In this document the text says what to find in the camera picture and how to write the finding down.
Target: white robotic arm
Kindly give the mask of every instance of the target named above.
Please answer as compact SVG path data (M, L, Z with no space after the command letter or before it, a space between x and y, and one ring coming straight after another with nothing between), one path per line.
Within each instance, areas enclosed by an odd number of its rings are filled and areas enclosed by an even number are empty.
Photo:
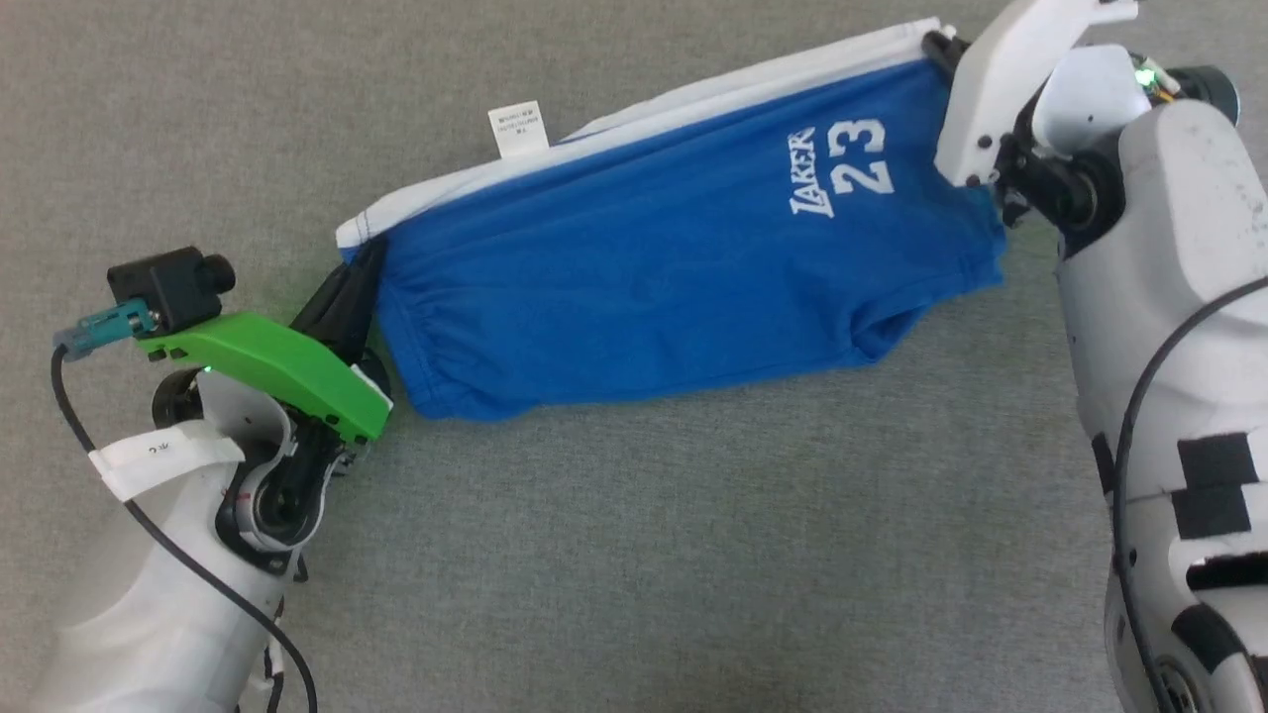
M971 46L927 38L954 76L937 166L998 181L1061 231L1079 416L1113 514L1104 629L1125 708L1263 713L1268 197L1222 75L1159 86L1121 47L1070 49L1135 11L1021 0Z

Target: cable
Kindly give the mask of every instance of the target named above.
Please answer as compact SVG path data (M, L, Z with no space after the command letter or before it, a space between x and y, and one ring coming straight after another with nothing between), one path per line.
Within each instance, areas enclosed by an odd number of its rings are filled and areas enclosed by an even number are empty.
M1140 652L1140 662L1145 667L1145 675L1149 677L1149 686L1154 691L1154 698L1158 700L1158 709L1164 713L1175 713L1175 707L1172 705L1172 699L1167 694L1167 686L1163 684L1163 675L1158 670L1158 661L1154 658L1154 650L1149 643L1149 637L1145 634L1145 629L1140 625L1140 606L1136 600L1136 590L1131 577L1131 561L1127 548L1127 529L1125 527L1127 519L1127 457L1131 454L1131 440L1134 431L1136 430L1136 417L1140 415L1140 406L1145 401L1145 392L1154 383L1154 377L1163 368L1163 362L1172 354L1175 345L1181 343L1191 331L1193 331L1198 325L1205 322L1212 315L1224 310L1229 304L1268 288L1268 277L1259 278L1257 280L1249 282L1239 288L1231 289L1220 297L1216 297L1211 302L1207 302L1197 312L1193 312L1189 318L1181 322L1181 326L1175 327L1175 331L1168 336L1158 351L1149 359L1145 364L1145 369L1140 373L1140 379L1136 381L1136 388L1131 392L1131 398L1127 401L1127 410L1122 416L1122 429L1118 431L1118 450L1115 455L1113 467L1113 505L1111 523L1113 529L1113 563L1115 568L1118 570L1118 581L1122 586L1122 600L1123 609L1127 614L1127 623L1131 627L1131 636L1136 642L1136 650Z
M84 424L80 421L79 415L75 412L75 407L71 406L70 397L66 396L66 383L62 379L62 364L66 360L66 345L60 344L57 349L53 350L53 359L51 365L52 373L52 386L53 386L53 398L57 400L57 407L62 411L62 417L66 419L66 425L70 426L71 433L75 434L75 439L84 448L86 453L96 450L93 444L93 439L84 430ZM188 552L180 548L179 544L171 540L153 520L146 515L145 510L134 500L126 500L123 507L129 515L141 525L143 530L150 533L150 537L158 543L160 547L167 551L169 554L176 558L178 562L189 568L199 576L204 582L210 585L212 589L221 592L226 599L237 605L238 609L246 613L247 617L255 619L264 631L269 633L273 638L278 639L281 648L287 651L292 661L295 664L295 669L299 671L299 677L303 679L304 694L308 697L308 710L309 713L317 713L317 684L313 683L312 671L308 669L308 662L304 660L303 653L299 648L290 641L290 637L281 631L268 614L261 612L256 605L251 604L242 598L238 592L233 591L227 584L221 581L219 577L213 575L207 567L198 563L197 559L189 556Z

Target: blue fabric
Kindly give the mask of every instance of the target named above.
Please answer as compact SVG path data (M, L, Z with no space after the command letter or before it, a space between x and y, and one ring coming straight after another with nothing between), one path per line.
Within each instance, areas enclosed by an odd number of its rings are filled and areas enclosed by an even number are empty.
M931 304L1000 280L989 194L933 167L946 103L932 65L902 65L388 230L379 318L411 402L496 420L881 359ZM860 132L831 156L831 128L855 119L877 119L884 146ZM836 194L837 166L881 160L893 193Z

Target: white tape label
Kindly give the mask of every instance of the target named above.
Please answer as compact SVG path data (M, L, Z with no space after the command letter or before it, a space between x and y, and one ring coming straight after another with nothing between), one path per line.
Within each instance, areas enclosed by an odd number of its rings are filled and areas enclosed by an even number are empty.
M493 127L497 151L503 159L550 148L547 124L541 121L541 108L536 101L493 109L488 113L488 123Z

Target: green plastic part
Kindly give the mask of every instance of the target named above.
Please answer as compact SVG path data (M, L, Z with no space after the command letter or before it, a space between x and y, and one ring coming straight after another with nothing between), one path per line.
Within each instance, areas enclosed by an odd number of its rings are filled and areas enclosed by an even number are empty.
M320 341L254 312L137 340L147 354L203 364L325 419L345 442L383 435L392 403Z

